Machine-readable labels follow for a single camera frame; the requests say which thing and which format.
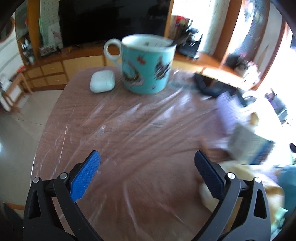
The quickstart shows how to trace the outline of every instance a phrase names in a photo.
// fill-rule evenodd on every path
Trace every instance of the tile floor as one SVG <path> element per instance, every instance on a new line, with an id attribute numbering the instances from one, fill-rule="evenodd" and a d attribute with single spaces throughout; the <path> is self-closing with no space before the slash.
<path id="1" fill-rule="evenodd" d="M 61 93 L 34 92 L 22 113 L 0 113 L 0 202 L 25 205 L 39 139 Z"/>

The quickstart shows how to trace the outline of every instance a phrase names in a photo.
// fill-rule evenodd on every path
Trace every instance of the wooden chair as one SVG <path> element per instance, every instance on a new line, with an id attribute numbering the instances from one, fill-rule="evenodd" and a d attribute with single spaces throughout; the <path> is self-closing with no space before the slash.
<path id="1" fill-rule="evenodd" d="M 20 112 L 20 109 L 17 107 L 18 102 L 20 101 L 20 99 L 22 98 L 22 96 L 25 95 L 25 91 L 21 85 L 21 83 L 24 82 L 25 86 L 27 87 L 29 93 L 33 94 L 30 86 L 28 85 L 28 82 L 26 81 L 26 78 L 24 76 L 23 73 L 19 73 L 14 80 L 12 81 L 11 85 L 8 87 L 8 89 L 6 91 L 1 90 L 1 94 L 4 98 L 4 100 L 6 101 L 6 103 L 8 104 L 8 106 L 10 107 L 10 112 L 12 113 L 14 110 L 16 110 L 17 112 Z M 18 96 L 18 98 L 13 101 L 10 97 L 10 94 L 13 92 L 13 90 L 19 86 L 19 88 L 21 89 L 21 93 Z"/>

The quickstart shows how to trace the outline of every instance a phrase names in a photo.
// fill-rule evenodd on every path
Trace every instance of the mug handle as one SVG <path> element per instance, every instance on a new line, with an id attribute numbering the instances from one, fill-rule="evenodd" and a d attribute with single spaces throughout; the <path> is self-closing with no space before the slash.
<path id="1" fill-rule="evenodd" d="M 119 48 L 119 55 L 111 55 L 108 51 L 109 45 L 115 45 Z M 122 51 L 121 51 L 121 41 L 118 39 L 111 39 L 108 40 L 104 45 L 104 55 L 107 59 L 109 59 L 114 65 L 119 69 L 121 69 L 121 64 L 118 62 L 118 60 L 122 57 Z"/>

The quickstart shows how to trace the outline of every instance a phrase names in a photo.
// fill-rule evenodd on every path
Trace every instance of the clear plastic table cover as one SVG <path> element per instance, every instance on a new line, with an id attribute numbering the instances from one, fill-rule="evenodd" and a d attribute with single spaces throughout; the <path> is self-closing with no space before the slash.
<path id="1" fill-rule="evenodd" d="M 92 93 L 91 76 L 102 69 L 115 72 L 115 88 Z M 57 178 L 97 150 L 101 166 L 77 204 L 105 241 L 191 240 L 211 214 L 194 165 L 200 138 L 212 161 L 229 158 L 216 101 L 203 100 L 192 75 L 172 70 L 163 91 L 138 95 L 124 88 L 115 68 L 79 71 L 50 114 L 31 179 Z M 71 232 L 58 205 L 57 211 Z"/>

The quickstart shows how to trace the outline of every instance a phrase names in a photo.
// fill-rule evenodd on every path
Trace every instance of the red butterfly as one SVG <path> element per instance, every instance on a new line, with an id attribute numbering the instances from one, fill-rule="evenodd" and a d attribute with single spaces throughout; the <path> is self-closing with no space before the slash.
<path id="1" fill-rule="evenodd" d="M 137 57 L 137 61 L 140 63 L 140 65 L 146 64 L 146 60 L 143 59 L 143 56 L 139 55 Z"/>

